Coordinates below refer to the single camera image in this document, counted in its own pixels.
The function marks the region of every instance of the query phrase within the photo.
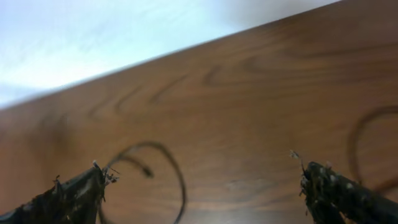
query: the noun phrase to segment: wood grain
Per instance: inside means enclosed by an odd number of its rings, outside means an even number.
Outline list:
[[[338,2],[2,111],[0,211],[151,139],[186,178],[182,223],[311,223],[289,150],[350,177],[351,127],[398,102],[397,7]],[[397,124],[374,122],[359,144],[370,187],[398,174]],[[106,212],[116,223],[171,223],[180,205],[172,169],[154,151],[137,156],[155,178],[119,165]]]

